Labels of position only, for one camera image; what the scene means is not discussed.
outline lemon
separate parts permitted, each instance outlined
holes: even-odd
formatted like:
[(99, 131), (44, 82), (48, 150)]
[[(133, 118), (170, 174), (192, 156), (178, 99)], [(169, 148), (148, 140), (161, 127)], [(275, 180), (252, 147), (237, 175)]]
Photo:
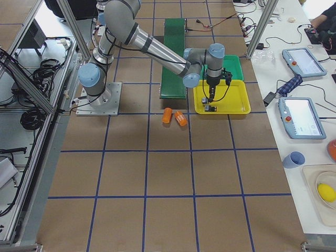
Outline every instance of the lemon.
[(317, 191), (325, 201), (334, 202), (336, 200), (336, 192), (330, 185), (319, 184), (317, 186)]

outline yellow bin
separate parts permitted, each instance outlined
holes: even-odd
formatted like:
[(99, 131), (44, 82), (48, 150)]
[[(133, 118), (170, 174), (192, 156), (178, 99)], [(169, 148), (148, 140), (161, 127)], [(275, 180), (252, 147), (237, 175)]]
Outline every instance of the yellow bin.
[[(227, 88), (225, 80), (220, 80), (216, 86), (214, 100), (222, 98)], [(216, 112), (204, 111), (205, 106), (202, 104), (202, 98), (206, 96), (209, 97), (209, 85), (205, 80), (200, 80), (198, 86), (194, 88), (195, 110), (198, 114), (248, 114), (251, 112), (245, 83), (241, 80), (232, 80), (224, 99), (209, 104), (217, 107)]]

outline green conveyor belt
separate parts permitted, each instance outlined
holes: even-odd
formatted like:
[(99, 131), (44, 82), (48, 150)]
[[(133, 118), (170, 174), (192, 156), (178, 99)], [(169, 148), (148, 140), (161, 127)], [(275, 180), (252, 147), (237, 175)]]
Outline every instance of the green conveyor belt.
[[(164, 25), (164, 44), (169, 49), (183, 57), (184, 52), (184, 19), (167, 18)], [(186, 99), (186, 88), (182, 78), (162, 68), (162, 82), (160, 89), (162, 99)]]

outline orange cylinder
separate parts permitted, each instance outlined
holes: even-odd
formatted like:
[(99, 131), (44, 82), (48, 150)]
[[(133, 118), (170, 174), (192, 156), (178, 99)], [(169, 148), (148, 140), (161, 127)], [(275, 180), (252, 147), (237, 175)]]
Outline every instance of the orange cylinder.
[(165, 108), (163, 111), (162, 122), (170, 123), (170, 119), (172, 118), (173, 110), (171, 108)]
[(180, 111), (175, 112), (175, 118), (180, 126), (185, 126), (188, 124), (187, 118)]

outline blue joint cap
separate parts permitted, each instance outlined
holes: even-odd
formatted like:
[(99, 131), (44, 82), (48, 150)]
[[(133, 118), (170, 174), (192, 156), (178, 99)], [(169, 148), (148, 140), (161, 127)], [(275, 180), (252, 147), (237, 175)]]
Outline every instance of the blue joint cap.
[(100, 70), (95, 64), (87, 63), (79, 68), (78, 78), (84, 87), (91, 88), (99, 81)]
[(98, 21), (101, 25), (106, 25), (104, 12), (98, 14)]
[(192, 48), (185, 48), (183, 52), (183, 58), (187, 59)]
[(186, 86), (187, 88), (195, 88), (197, 87), (200, 75), (197, 73), (189, 73), (188, 75), (183, 77), (183, 85)]
[(220, 43), (214, 43), (209, 46), (208, 52), (217, 59), (223, 59), (225, 56), (225, 47)]

